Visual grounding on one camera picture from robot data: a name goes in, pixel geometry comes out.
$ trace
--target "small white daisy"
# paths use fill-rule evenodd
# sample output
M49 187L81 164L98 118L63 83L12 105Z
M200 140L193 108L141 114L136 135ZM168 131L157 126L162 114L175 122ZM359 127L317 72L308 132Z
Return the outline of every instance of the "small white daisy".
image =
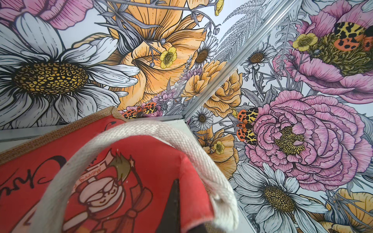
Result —
M285 179L280 169L275 172L263 163L264 172L250 163L237 165L233 174L236 197L248 214L266 233L297 233L291 215L304 233L328 233L306 211L324 214L328 210L319 203L296 194L299 183L295 177Z
M70 123L109 106L118 106L135 66L99 64L117 48L105 37L64 49L57 31L29 13L15 22L18 35L0 24L0 127L2 129ZM106 89L91 82L107 85Z
M213 124L212 112L207 108L200 107L197 112L192 116L192 121L198 130L206 130Z
M197 50L198 55L192 69L203 67L206 63L211 62L216 55L218 45L217 38L214 36L210 36L205 41L202 41Z
M246 69L258 70L260 66L264 66L277 54L275 48L268 43L261 43L261 45L253 52L242 64Z

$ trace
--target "orange flower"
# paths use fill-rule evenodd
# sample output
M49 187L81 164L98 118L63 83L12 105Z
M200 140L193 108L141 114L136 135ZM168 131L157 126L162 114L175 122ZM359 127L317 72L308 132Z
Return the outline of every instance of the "orange flower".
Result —
M181 96L187 97L186 100L191 99L193 96L198 96L218 75L226 63L212 61L205 64L202 69L202 75L191 77L187 81ZM238 74L238 70L236 70L203 106L213 112L215 116L226 117L233 112L233 107L237 107L241 103L241 86L242 73Z
M200 130L197 133L203 135L199 136L198 142L219 167L220 171L227 179L232 177L239 161L238 151L234 148L233 135L227 134L224 136L224 129L213 134L212 127L208 130Z
M134 0L135 2L150 3L150 0ZM188 2L189 6L196 7L197 5L206 5L208 0L168 0L165 4L168 6L184 7ZM193 29L196 23L190 16L182 19L183 12L181 10L155 9L147 7L128 6L127 13L130 13L137 20L149 25L159 25L155 28L141 28L136 24L131 25L136 31L149 42L149 44L163 53L163 56L153 50L154 61L150 47L145 42L141 43L131 53L127 54L118 63L130 66L138 66L140 73L136 77L139 81L136 85L118 89L114 91L126 91L129 94L121 97L118 110L126 109L127 106L136 106L149 101L158 93L164 91L167 83L173 85L180 77L186 61L191 55L194 55L192 63L197 57L195 51L205 40L206 33L204 28ZM110 29L113 37L118 38L118 32ZM165 39L165 43L161 45L158 41Z

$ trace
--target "floral mural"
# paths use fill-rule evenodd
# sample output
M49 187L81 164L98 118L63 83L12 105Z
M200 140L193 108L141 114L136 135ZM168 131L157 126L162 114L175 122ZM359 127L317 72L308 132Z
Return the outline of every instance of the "floral mural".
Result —
M258 233L373 232L372 6L299 1L189 119Z
M128 119L180 114L274 7L265 0L1 0L0 129L63 125L108 106ZM205 107L231 114L241 85L236 72Z

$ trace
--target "pink flower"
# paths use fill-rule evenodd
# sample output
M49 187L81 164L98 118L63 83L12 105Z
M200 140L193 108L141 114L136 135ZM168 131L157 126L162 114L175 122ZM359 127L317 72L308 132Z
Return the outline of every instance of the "pink flower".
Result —
M128 111L128 110L133 109L133 110L136 110L137 112L141 112L141 111L144 109L145 105L147 105L147 104L148 104L148 103L143 103L143 104L140 105L140 106L128 106L128 107L126 108L126 110ZM151 113L151 114L145 114L145 113L143 113L143 114L141 114L140 117L162 116L162 115L163 115L163 112L161 111L161 106L157 104L155 107L157 108L157 111L156 111L156 112Z
M334 97L282 91L259 107L257 145L247 145L246 155L254 165L267 163L295 177L304 189L332 190L367 169L373 149L361 138L364 126Z
M373 17L371 12L363 13L361 6L365 2L351 7L345 0L338 0L332 5L326 6L318 15L310 16L312 23L303 22L303 25L297 25L299 33L314 33L317 37L323 37L334 31L334 25L337 22L354 22L365 28L373 25ZM343 75L342 70L338 68L340 61L334 58L327 57L329 64L325 63L320 58L311 58L304 54L301 57L299 51L290 51L288 59L285 59L286 70L295 81L303 81L307 83L313 90L320 91L324 94L339 95L345 101L353 104L365 104L373 102L373 72L371 65L366 64L368 70L362 73L355 72L354 75ZM273 60L273 65L278 70L278 59ZM361 58L352 56L353 61L358 61ZM361 64L350 64L352 67L361 67Z
M82 21L87 10L93 7L92 0L0 0L0 4L0 17L5 23L14 22L19 15L29 12L60 30Z

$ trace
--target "white rope handle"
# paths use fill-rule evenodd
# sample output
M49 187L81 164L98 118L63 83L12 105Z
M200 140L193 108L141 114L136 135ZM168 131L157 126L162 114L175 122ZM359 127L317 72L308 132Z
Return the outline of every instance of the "white rope handle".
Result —
M127 122L102 132L80 148L49 184L37 206L30 233L60 233L71 190L84 169L103 149L135 135L155 136L184 152L210 191L216 227L225 231L238 227L238 208L233 189L198 142L165 123L147 120Z

